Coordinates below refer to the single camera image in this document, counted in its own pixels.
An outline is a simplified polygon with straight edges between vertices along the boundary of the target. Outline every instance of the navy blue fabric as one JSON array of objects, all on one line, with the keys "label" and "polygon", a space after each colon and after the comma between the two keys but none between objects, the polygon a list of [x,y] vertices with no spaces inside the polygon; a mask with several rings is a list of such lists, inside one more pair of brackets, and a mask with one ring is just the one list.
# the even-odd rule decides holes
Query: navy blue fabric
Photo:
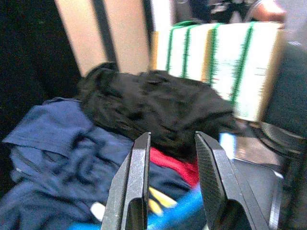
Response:
[{"label": "navy blue fabric", "polygon": [[[95,127],[78,101],[62,98],[35,106],[3,142],[11,145],[12,178],[19,183],[0,203],[5,229],[93,222],[90,206],[106,204],[112,178],[133,145]],[[153,163],[149,183],[175,200],[190,189],[177,172]]]}]

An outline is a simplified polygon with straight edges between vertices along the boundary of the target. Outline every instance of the laundry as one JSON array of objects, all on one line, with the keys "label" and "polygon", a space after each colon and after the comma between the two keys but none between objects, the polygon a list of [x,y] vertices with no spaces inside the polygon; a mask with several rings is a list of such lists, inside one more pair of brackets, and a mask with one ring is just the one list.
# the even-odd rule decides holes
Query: laundry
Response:
[{"label": "laundry", "polygon": [[195,187],[200,180],[197,161],[193,163],[178,161],[153,147],[150,148],[150,161],[175,170],[191,187]]},{"label": "laundry", "polygon": [[79,84],[84,113],[95,125],[130,139],[152,133],[152,146],[180,160],[194,160],[195,131],[215,139],[237,130],[232,106],[209,85],[175,78],[165,71],[139,76],[106,63]]},{"label": "laundry", "polygon": [[[79,101],[62,98],[32,108],[3,142],[11,147],[18,183],[0,203],[0,226],[9,230],[96,223],[90,208],[106,205],[112,178],[133,145],[94,126]],[[175,201],[190,190],[176,171],[152,162],[149,184]]]}]

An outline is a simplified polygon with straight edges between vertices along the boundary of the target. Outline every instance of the beige wall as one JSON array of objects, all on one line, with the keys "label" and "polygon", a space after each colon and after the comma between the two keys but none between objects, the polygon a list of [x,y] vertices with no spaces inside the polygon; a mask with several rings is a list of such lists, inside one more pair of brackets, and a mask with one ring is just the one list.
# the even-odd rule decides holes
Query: beige wall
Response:
[{"label": "beige wall", "polygon": [[146,71],[149,50],[142,1],[105,0],[105,6],[120,70]]},{"label": "beige wall", "polygon": [[[55,0],[82,76],[107,61],[91,0]],[[111,36],[122,72],[146,71],[147,31],[141,0],[105,0]]]}]

